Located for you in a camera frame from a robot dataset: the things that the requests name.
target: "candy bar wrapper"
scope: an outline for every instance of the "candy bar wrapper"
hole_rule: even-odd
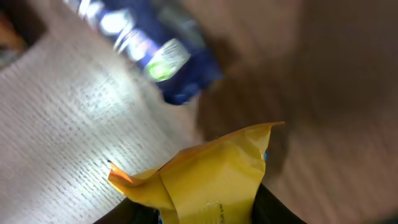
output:
[[[108,180],[133,202],[158,209],[164,224],[249,224],[271,127],[277,124],[258,124],[184,149],[166,165],[132,177],[112,164]]]
[[[0,68],[15,60],[26,48],[8,18],[0,12]]]

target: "table top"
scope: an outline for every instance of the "table top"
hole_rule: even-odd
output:
[[[186,0],[226,78],[183,107],[61,1],[26,2],[45,29],[0,71],[0,223],[93,223],[123,199],[107,160],[133,174],[281,120],[264,183],[300,218],[398,207],[396,1]]]

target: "yellow wrapper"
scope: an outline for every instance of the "yellow wrapper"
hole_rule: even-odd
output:
[[[258,124],[184,149],[163,167],[133,177],[112,164],[108,180],[133,202],[160,210],[165,224],[250,224],[276,124]]]

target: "yellow snack package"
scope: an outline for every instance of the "yellow snack package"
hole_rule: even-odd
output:
[[[133,202],[158,209],[164,224],[250,224],[271,127],[277,124],[184,149],[166,165],[132,177],[112,164],[108,180]]]

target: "wooden table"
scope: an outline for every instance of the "wooden table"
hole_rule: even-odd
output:
[[[398,208],[397,1],[185,0],[226,78],[181,108],[60,1],[26,3],[42,35],[0,72],[0,223],[93,223],[123,199],[106,160],[133,174],[280,120],[265,183],[306,222]]]

